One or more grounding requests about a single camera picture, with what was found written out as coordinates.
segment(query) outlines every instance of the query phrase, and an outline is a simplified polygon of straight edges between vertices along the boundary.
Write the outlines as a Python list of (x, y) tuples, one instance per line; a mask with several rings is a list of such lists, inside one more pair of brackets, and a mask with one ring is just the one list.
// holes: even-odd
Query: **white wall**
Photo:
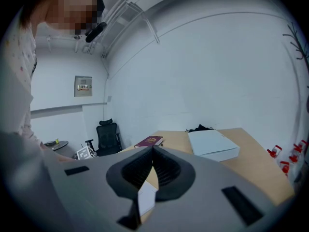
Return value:
[[(103, 119), (104, 86), (107, 72), (99, 55), (74, 53), (71, 49), (36, 50), (38, 64), (32, 78), (32, 130), (43, 142), (59, 138), (69, 141), (64, 155), (72, 155), (94, 139)], [(76, 75), (92, 76), (92, 97), (74, 97)]]
[(125, 146), (199, 124), (243, 127), (264, 148), (306, 139), (309, 77), (282, 36), (283, 11), (269, 0), (176, 0), (149, 12), (160, 44), (133, 25), (107, 57), (104, 116)]

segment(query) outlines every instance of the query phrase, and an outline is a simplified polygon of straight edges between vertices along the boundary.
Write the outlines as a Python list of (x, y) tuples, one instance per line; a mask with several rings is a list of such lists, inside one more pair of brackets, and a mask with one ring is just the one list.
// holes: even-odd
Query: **black office chair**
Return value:
[[(118, 153), (122, 150), (120, 135), (117, 132), (117, 124), (112, 122), (112, 119), (106, 121), (100, 121), (97, 127), (98, 133), (98, 150), (97, 156), (106, 156)], [(92, 140), (87, 140), (88, 147), (93, 148)]]

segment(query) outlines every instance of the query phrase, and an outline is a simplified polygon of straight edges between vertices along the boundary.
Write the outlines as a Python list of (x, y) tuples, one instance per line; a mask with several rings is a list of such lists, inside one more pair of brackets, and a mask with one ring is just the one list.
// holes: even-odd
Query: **red book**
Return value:
[(160, 145), (163, 142), (163, 137), (161, 136), (149, 136), (145, 138), (143, 141), (139, 142), (134, 146), (136, 147), (144, 147), (144, 146), (152, 146), (152, 145)]

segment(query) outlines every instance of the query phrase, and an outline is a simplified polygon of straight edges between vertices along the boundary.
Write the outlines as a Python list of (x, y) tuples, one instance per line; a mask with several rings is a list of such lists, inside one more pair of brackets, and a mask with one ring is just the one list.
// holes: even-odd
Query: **chair seat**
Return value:
[(96, 151), (96, 154), (98, 157), (102, 157), (102, 156), (107, 156), (107, 155), (111, 155), (111, 154), (116, 154), (120, 151), (120, 147), (119, 146), (115, 146), (112, 148), (106, 148), (106, 149), (98, 149)]

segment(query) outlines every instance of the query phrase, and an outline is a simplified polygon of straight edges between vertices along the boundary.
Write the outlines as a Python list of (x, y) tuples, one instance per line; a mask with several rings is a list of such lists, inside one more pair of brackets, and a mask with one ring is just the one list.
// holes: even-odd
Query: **woman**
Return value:
[[(28, 0), (26, 2), (1, 42), (2, 74), (0, 77), (2, 77), (2, 83), (12, 79), (5, 86), (5, 89), (8, 89), (6, 92), (10, 92), (11, 88), (7, 86), (12, 86), (15, 81), (18, 83), (17, 86), (21, 84), (25, 92), (24, 95), (19, 96), (7, 93), (9, 99), (4, 97), (6, 101), (4, 106), (11, 105), (11, 108), (2, 107), (4, 110), (2, 115), (7, 115), (6, 119), (8, 120), (7, 123), (1, 122), (0, 129), (2, 131), (15, 131), (24, 138), (37, 143), (42, 150), (48, 149), (31, 130), (29, 105), (32, 99), (28, 104), (25, 104), (27, 101), (21, 101), (31, 93), (31, 79), (37, 64), (34, 40), (37, 26), (46, 22), (54, 29), (70, 34), (81, 34), (82, 30), (91, 29), (96, 25), (97, 18), (102, 15), (103, 10), (102, 0)], [(10, 101), (12, 96), (22, 103), (18, 109), (16, 103)], [(57, 156), (60, 161), (73, 160), (59, 154)]]

